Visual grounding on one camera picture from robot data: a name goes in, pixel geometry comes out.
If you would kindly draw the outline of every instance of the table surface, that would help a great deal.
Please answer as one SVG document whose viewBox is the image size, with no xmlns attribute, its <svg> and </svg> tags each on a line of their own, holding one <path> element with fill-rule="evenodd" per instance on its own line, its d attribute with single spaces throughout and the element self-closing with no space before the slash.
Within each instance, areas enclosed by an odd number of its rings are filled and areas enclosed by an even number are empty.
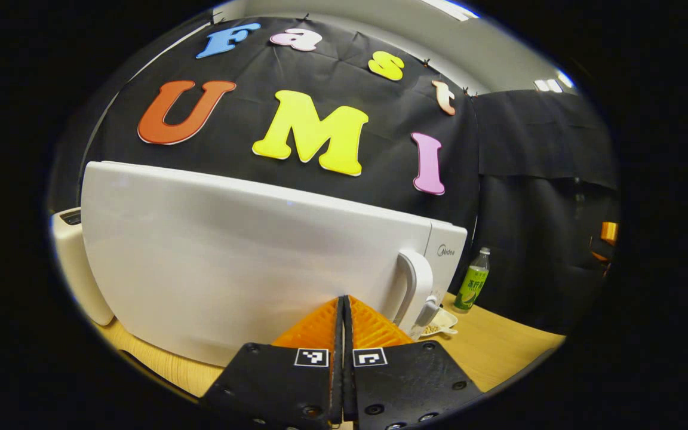
<svg viewBox="0 0 688 430">
<path fill-rule="evenodd" d="M 467 314 L 457 314 L 451 310 L 455 297 L 446 294 L 443 305 L 458 317 L 458 324 L 453 326 L 458 333 L 438 333 L 422 340 L 441 343 L 481 391 L 503 383 L 564 340 L 562 335 L 519 324 L 480 306 L 473 306 Z M 222 367 L 190 360 L 137 339 L 115 318 L 106 326 L 94 325 L 114 348 L 127 351 L 153 372 L 196 397 L 205 394 L 222 373 Z"/>
</svg>

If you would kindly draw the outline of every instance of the green tea bottle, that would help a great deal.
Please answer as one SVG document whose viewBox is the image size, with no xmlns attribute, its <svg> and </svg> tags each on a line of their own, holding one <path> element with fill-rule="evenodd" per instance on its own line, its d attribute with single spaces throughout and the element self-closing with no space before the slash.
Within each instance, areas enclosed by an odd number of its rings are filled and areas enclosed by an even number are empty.
<svg viewBox="0 0 688 430">
<path fill-rule="evenodd" d="M 459 314 L 467 313 L 474 305 L 477 297 L 480 296 L 480 291 L 483 289 L 487 275 L 490 272 L 489 255 L 490 249 L 482 248 L 480 255 L 469 265 L 466 278 L 463 279 L 463 284 L 456 295 L 456 301 L 453 302 L 453 310 Z"/>
</svg>

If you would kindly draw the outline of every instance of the letter m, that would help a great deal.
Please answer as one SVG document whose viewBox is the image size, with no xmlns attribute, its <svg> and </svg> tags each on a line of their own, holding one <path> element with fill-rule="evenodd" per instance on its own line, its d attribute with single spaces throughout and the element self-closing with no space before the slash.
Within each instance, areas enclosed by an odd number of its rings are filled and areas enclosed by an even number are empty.
<svg viewBox="0 0 688 430">
<path fill-rule="evenodd" d="M 342 174 L 360 176 L 363 171 L 357 161 L 360 131 L 368 122 L 365 112 L 339 106 L 320 121 L 312 98 L 304 93 L 281 90 L 275 93 L 281 102 L 265 138 L 254 142 L 254 154 L 285 160 L 291 154 L 286 144 L 289 133 L 294 131 L 299 159 L 306 163 L 330 139 L 328 150 L 318 161 L 322 168 Z"/>
</svg>

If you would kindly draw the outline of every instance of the midea logo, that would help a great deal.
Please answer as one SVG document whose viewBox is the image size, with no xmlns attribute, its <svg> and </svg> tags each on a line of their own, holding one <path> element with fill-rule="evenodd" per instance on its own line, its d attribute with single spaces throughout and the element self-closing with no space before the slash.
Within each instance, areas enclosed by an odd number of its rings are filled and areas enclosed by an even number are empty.
<svg viewBox="0 0 688 430">
<path fill-rule="evenodd" d="M 446 247 L 444 243 L 442 245 L 440 245 L 439 248 L 437 248 L 437 255 L 440 257 L 441 256 L 452 256 L 455 254 L 456 254 L 456 251 L 453 251 L 450 248 Z"/>
</svg>

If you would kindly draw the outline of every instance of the screw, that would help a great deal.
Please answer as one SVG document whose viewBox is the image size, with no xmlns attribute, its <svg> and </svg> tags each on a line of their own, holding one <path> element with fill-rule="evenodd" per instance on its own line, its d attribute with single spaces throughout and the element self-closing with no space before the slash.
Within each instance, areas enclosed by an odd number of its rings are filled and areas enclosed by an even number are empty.
<svg viewBox="0 0 688 430">
<path fill-rule="evenodd" d="M 383 413 L 384 411 L 384 406 L 383 405 L 371 405 L 365 408 L 365 413 L 366 414 L 380 414 Z"/>
<path fill-rule="evenodd" d="M 319 416 L 319 414 L 322 412 L 322 409 L 320 409 L 319 406 L 304 406 L 301 411 L 306 416 Z"/>
</svg>

